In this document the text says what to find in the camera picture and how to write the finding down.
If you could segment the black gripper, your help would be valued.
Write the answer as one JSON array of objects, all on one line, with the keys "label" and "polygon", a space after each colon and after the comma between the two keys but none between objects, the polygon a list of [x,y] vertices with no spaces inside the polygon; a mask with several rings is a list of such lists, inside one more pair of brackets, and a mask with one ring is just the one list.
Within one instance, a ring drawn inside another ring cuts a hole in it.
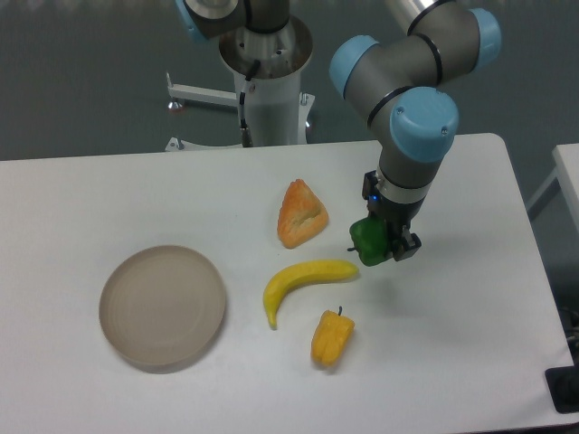
[{"label": "black gripper", "polygon": [[364,175],[362,197],[371,215],[381,218],[398,234],[392,241],[395,261],[411,258],[422,246],[416,233],[411,232],[412,219],[424,201],[424,188],[405,188],[391,182],[380,170]]}]

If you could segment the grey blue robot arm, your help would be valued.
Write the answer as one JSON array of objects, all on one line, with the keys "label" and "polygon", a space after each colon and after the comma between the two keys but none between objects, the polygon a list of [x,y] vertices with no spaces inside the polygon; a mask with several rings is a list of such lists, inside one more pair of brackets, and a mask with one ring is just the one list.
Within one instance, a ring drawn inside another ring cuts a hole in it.
[{"label": "grey blue robot arm", "polygon": [[[313,39],[286,1],[180,1],[190,38],[217,39],[232,72],[242,145],[294,145],[299,139],[300,74]],[[421,248],[411,223],[459,125],[459,111],[439,91],[448,80],[494,61],[498,21],[454,1],[391,1],[405,36],[384,46],[368,35],[344,42],[329,64],[339,96],[381,144],[377,168],[365,175],[368,215],[350,228],[366,266],[410,258]]]}]

